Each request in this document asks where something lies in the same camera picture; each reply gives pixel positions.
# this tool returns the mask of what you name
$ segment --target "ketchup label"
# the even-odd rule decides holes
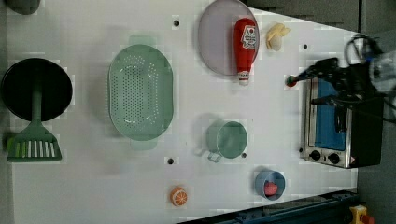
[[[244,49],[255,49],[256,45],[256,29],[254,26],[245,26],[244,34],[242,35],[241,42]]]

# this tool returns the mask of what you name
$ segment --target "spatula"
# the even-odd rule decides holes
[[[58,140],[41,123],[41,77],[34,81],[32,122],[8,143],[8,161],[59,161],[62,159]]]

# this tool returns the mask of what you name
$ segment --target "black plate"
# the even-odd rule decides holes
[[[6,107],[21,119],[32,120],[32,83],[35,77],[42,78],[41,120],[60,116],[70,105],[72,82],[62,67],[45,59],[26,59],[7,70],[1,83]]]

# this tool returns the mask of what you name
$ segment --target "red object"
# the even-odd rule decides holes
[[[361,216],[361,222],[364,224],[375,224],[374,218],[366,215]]]
[[[295,81],[295,79],[296,79],[296,77],[294,77],[294,76],[289,76],[287,79],[286,79],[286,85],[288,86],[288,87],[294,87],[296,84],[297,84],[297,82]]]
[[[273,182],[267,182],[264,185],[264,194],[265,196],[273,196],[277,192],[277,185]]]
[[[239,83],[246,86],[256,53],[256,23],[251,19],[239,20],[233,30],[233,49]]]

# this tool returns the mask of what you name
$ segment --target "orange fruit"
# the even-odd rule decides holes
[[[183,188],[175,187],[171,191],[170,199],[174,206],[179,207],[187,202],[187,193]]]

